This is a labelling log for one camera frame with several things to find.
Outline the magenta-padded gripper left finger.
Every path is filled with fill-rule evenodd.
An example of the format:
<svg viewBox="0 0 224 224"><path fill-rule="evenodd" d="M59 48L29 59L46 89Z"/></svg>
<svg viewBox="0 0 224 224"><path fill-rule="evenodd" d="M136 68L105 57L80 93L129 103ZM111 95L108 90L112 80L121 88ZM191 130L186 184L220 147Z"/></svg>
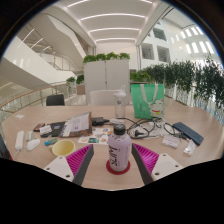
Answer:
<svg viewBox="0 0 224 224"><path fill-rule="evenodd" d="M81 186L93 155L94 148L90 144L66 157L57 157L44 170Z"/></svg>

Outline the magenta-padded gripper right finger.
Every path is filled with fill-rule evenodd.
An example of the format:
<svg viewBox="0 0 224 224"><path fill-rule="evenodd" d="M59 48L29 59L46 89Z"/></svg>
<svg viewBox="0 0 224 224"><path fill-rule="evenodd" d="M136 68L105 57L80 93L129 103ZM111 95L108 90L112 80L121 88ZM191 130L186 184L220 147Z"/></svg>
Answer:
<svg viewBox="0 0 224 224"><path fill-rule="evenodd" d="M135 143L132 144L132 155L145 185L182 169L182 166L167 153L157 154Z"/></svg>

